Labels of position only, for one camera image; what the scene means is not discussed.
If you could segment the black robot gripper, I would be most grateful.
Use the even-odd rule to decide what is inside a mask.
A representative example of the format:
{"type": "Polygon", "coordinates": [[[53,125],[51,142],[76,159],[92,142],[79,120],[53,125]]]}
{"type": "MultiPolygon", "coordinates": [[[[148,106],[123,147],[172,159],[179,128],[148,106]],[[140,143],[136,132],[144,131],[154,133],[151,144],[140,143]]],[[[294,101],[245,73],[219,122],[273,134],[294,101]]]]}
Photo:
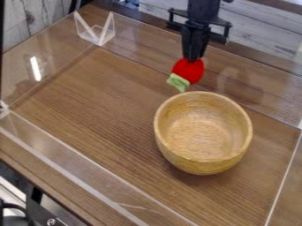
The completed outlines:
{"type": "Polygon", "coordinates": [[[180,31],[183,58],[188,62],[196,61],[206,52],[208,40],[226,44],[233,24],[219,18],[221,2],[233,3],[234,0],[187,0],[187,9],[170,8],[166,26],[180,31]],[[191,32],[188,27],[195,28],[192,34],[191,55],[191,32]]]}

